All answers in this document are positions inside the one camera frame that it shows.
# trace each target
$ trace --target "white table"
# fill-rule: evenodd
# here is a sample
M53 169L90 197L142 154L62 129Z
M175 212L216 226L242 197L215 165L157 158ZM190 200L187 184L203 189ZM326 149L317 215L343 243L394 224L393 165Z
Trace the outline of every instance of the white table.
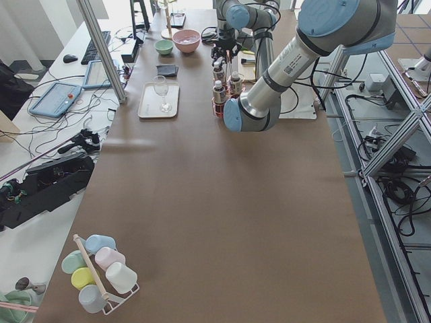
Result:
M121 45L121 41L114 39L114 33L120 26L112 26L112 24L106 20L100 21L100 26L102 30L112 30L110 49L118 48L118 46ZM51 74L56 78L70 75L84 75L86 72L86 65L81 65L80 61L89 41L90 36L85 24L83 24L78 28L69 44L53 63L50 68ZM75 54L79 59L76 62L65 64L63 62L63 56L66 54ZM120 49L113 51L112 57L121 62ZM54 78L47 73L40 83L52 79ZM83 77L62 80L62 82L65 83L80 85L82 81ZM42 85L35 89L33 96L40 96L43 94L50 84L52 83ZM93 131L109 126L114 117L114 112L108 111L108 109L116 110L119 107L118 100L112 89L106 91L104 91L104 89L99 90L97 95L101 93L103 93L102 98L104 100L101 100L98 106L91 108L85 116L83 114L74 114L70 116L70 118L68 118L69 124L76 124L60 131L57 138L56 131L35 134L30 147L32 152L38 155L34 149L41 143L54 139L53 142L43 145L38 150L39 152L47 151L56 144L72 137L83 129L84 121L87 121L87 126ZM94 91L83 91L78 100L75 101L75 104L72 105L70 111L77 112L87 106L93 94ZM13 123L21 130L21 133L31 131L34 127L39 125L36 119L27 112L27 109L33 103L35 103L35 101L27 102L13 120ZM43 122L50 121L46 118L39 118L39 120ZM24 147L29 145L31 139L31 135L20 135L17 137L17 140ZM16 142L0 143L0 175L6 174L8 171L28 160L30 160L30 154ZM33 166L41 164L42 162L43 160L40 159L36 161ZM24 174L25 171L22 170L7 180L17 178L21 182ZM32 282L36 283L48 283L50 281L83 195L84 192L81 191L79 194L73 195L70 202L55 209L53 212L45 211L15 229L6 228L5 231L0 232L0 273L2 277L0 280L0 291L7 293L14 290L15 282L21 277L29 277ZM36 297L36 303L40 302L41 299L41 297Z

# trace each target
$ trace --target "white tray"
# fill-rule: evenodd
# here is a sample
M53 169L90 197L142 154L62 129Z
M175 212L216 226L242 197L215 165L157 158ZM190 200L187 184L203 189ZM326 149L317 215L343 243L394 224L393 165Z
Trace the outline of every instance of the white tray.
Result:
M140 118L172 118L178 112L178 98L180 86L178 82L168 81L169 91L166 96L166 102L172 105L172 110L162 112L160 105L163 102L161 96L154 91L154 83L148 82L143 85L141 102L137 115Z

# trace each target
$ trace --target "black keyboard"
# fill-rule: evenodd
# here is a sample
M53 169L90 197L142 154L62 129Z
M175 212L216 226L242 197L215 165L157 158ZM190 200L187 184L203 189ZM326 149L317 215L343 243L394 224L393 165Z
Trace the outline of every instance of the black keyboard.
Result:
M105 43L108 44L110 40L110 32L104 31L102 32L102 35L103 35L103 38L105 39ZM84 54L84 57L81 60L81 64L87 65L88 62L94 61L95 59L98 59L97 49L96 49L96 45L93 43L93 40L91 40L88 43L86 53Z

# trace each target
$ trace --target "wine glass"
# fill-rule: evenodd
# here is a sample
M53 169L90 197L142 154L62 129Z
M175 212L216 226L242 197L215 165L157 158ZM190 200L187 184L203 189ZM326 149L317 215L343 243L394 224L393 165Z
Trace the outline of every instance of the wine glass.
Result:
M166 94L169 91L169 85L166 78L163 75L157 75L154 78L154 91L162 97L163 102L160 105L160 110L162 112L169 112L172 110L172 106L166 102Z

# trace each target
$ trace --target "computer mouse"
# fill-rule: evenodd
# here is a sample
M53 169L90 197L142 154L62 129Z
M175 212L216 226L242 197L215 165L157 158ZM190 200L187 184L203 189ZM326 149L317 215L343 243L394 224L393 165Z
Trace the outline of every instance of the computer mouse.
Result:
M72 55L72 54L67 54L63 57L63 62L65 63L71 63L74 61L77 61L78 57L76 55Z

